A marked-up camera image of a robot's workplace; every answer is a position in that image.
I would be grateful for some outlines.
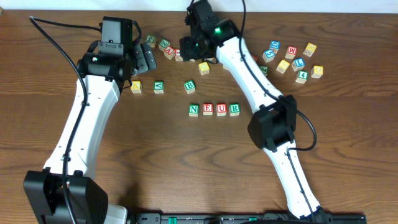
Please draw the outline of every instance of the white wall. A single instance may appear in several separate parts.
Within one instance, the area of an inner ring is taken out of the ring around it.
[[[241,0],[209,0],[214,11],[242,11]],[[0,0],[3,9],[185,11],[190,0]],[[398,13],[398,0],[246,0],[252,12]]]

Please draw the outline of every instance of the wooden table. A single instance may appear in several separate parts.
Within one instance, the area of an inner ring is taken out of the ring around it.
[[[0,16],[0,223],[36,223],[22,188],[28,170],[41,170],[72,107],[76,76],[34,28],[31,15],[97,26],[103,16],[139,22],[143,37],[178,47],[189,35],[184,12],[5,11]],[[220,13],[241,26],[242,13]],[[74,62],[100,38],[93,30],[44,25]],[[379,14],[249,13],[245,38],[263,65],[270,40],[281,42],[269,80],[293,94],[318,131],[318,145],[299,153],[313,193],[332,212],[363,212],[368,223],[398,222],[398,16]],[[305,70],[323,65],[321,79],[295,83],[276,66],[288,45],[302,55],[318,45]],[[251,142],[250,107],[222,65],[201,76],[197,62],[168,60],[154,49],[157,70],[134,78],[144,92],[123,91],[99,147],[96,182],[112,203],[165,213],[254,213],[286,210],[274,167]],[[187,95],[183,82],[197,91]],[[165,94],[155,95],[154,80]],[[238,117],[188,117],[190,103],[239,102]],[[312,135],[301,119],[298,146]]]

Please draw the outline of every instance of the alphabet block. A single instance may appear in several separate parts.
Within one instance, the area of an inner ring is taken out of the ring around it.
[[[289,67],[290,63],[286,62],[285,60],[281,60],[280,63],[278,64],[278,67],[276,70],[280,73],[285,73],[287,68]]]
[[[166,47],[169,46],[169,45],[170,45],[170,42],[169,42],[168,40],[162,39],[162,40],[159,42],[159,49],[160,49],[161,51],[164,51],[164,49],[166,49]]]
[[[182,59],[182,57],[180,55],[180,49],[175,49],[175,60],[178,61],[178,62],[182,62],[183,61],[183,59]]]
[[[175,56],[175,49],[170,46],[167,46],[164,49],[164,56],[167,57],[169,60],[171,60]]]
[[[193,93],[196,91],[196,86],[193,82],[193,80],[187,81],[184,83],[185,91],[187,91],[187,94]]]
[[[305,62],[302,58],[295,59],[292,63],[293,71],[297,72],[303,69],[305,66]]]
[[[226,103],[218,103],[217,104],[217,116],[225,116],[226,115]]]
[[[262,59],[266,61],[266,63],[272,61],[275,58],[275,53],[272,50],[266,50],[262,54]]]
[[[235,104],[231,104],[229,106],[229,115],[230,116],[237,116],[239,115],[241,112],[241,108],[239,106],[239,104],[235,103]]]
[[[285,58],[293,59],[296,56],[296,54],[297,54],[297,48],[288,46],[287,50],[286,50]]]
[[[269,48],[274,52],[274,54],[278,53],[280,47],[280,42],[276,40],[272,40],[269,44]]]
[[[200,72],[200,75],[209,74],[210,67],[207,64],[207,62],[202,62],[202,63],[199,64],[199,72]]]
[[[323,66],[315,65],[311,69],[311,77],[312,78],[320,78],[323,75]]]
[[[203,115],[213,115],[213,104],[204,103],[203,104]]]
[[[189,105],[189,116],[199,115],[199,105]]]
[[[130,90],[132,93],[142,93],[141,81],[132,81]]]
[[[308,80],[308,72],[298,71],[296,75],[296,82],[305,83]]]
[[[260,66],[260,70],[262,73],[267,76],[268,75],[268,67],[267,66]]]
[[[163,84],[163,81],[156,81],[156,82],[154,82],[154,91],[155,91],[155,94],[162,94],[162,93],[164,93],[164,84]]]
[[[315,52],[315,49],[317,49],[317,46],[315,44],[308,43],[303,54],[308,57],[311,57],[312,54]]]
[[[154,48],[156,45],[156,37],[148,35],[146,42],[150,45],[150,47]]]

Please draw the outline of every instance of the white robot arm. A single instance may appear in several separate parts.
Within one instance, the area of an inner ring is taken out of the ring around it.
[[[245,57],[246,62],[248,63],[251,70],[254,72],[257,79],[262,83],[262,85],[265,86],[272,95],[282,95],[282,93],[277,90],[261,72],[257,63],[251,57],[251,54],[249,53],[243,38],[242,51],[244,55],[247,55],[247,57]],[[255,79],[249,73],[249,70],[245,66],[244,62],[241,60],[241,54],[239,51],[239,39],[237,37],[233,37],[232,39],[225,41],[224,46],[218,47],[216,53],[217,59],[220,61],[220,63],[228,68],[238,85],[241,87],[243,93],[248,99],[253,113],[259,111],[261,105],[269,106],[275,103],[275,100],[264,94],[264,91],[257,84]],[[302,216],[307,217],[311,214],[311,211],[307,206],[303,194],[301,194],[299,183],[295,178],[292,166],[290,165],[290,161],[286,156],[287,149],[292,147],[295,147],[294,141],[286,142],[285,144],[279,146],[277,148],[277,152],[272,152],[265,148],[263,150],[271,159],[279,176],[279,179],[282,182],[282,186],[285,190],[287,197],[287,206],[290,212],[297,218],[300,218]],[[312,194],[311,189],[308,186],[308,182],[304,176],[304,172],[301,168],[299,158],[297,157],[297,152],[290,151],[290,155],[302,187],[306,193],[308,201],[310,202],[311,208],[313,212],[315,212],[320,204],[315,196]]]

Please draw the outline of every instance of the wooden toy block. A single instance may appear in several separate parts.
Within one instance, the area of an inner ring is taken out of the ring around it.
[[[182,62],[183,61],[183,59],[182,59],[182,57],[180,55],[180,49],[175,49],[175,60],[178,61],[178,62]]]
[[[276,70],[280,73],[285,73],[287,68],[289,67],[290,63],[286,62],[285,60],[281,60],[280,63],[278,64],[278,67]]]
[[[154,91],[155,91],[155,94],[162,94],[162,93],[164,93],[164,84],[163,84],[163,81],[155,81],[155,82],[154,82]]]
[[[308,72],[298,71],[296,75],[296,82],[305,83],[308,80]]]
[[[202,63],[199,64],[199,72],[200,72],[200,75],[209,74],[210,67],[207,64],[207,62],[202,62]]]
[[[235,103],[235,104],[231,104],[229,106],[229,115],[230,116],[237,116],[239,115],[241,112],[241,107],[239,106],[239,104]]]
[[[312,54],[315,52],[315,49],[317,49],[317,46],[315,44],[308,43],[303,54],[308,57],[311,57]]]
[[[260,66],[260,70],[265,76],[268,75],[268,67],[267,66]]]
[[[295,59],[292,63],[293,71],[297,72],[303,69],[305,66],[304,60],[302,58]]]
[[[262,59],[264,59],[264,61],[266,61],[266,63],[272,61],[274,58],[275,58],[275,53],[272,50],[266,50],[262,54]]]
[[[172,58],[174,58],[174,56],[175,56],[175,49],[170,46],[167,46],[164,49],[164,57],[167,57],[169,60],[171,60]]]
[[[196,91],[196,86],[193,82],[193,80],[187,81],[184,83],[185,91],[187,91],[187,94],[193,93]]]
[[[146,42],[150,45],[150,47],[155,48],[155,46],[156,46],[156,37],[148,35]]]
[[[142,93],[141,81],[132,81],[130,90],[132,93]]]
[[[203,104],[203,115],[213,115],[213,104],[204,103]]]
[[[311,69],[311,77],[312,78],[320,78],[323,75],[323,66],[315,65]]]
[[[162,40],[159,42],[159,49],[160,49],[161,51],[164,51],[164,49],[166,49],[166,47],[169,46],[169,45],[170,45],[170,42],[169,42],[168,40],[162,39]]]
[[[199,105],[189,105],[189,116],[199,115]]]
[[[276,40],[272,40],[271,43],[269,44],[269,49],[274,52],[274,54],[278,53],[280,47],[280,42]]]
[[[296,54],[297,54],[297,48],[288,46],[287,50],[286,50],[285,58],[293,59],[296,56]]]
[[[226,115],[226,103],[218,103],[217,116],[225,116],[225,115]]]

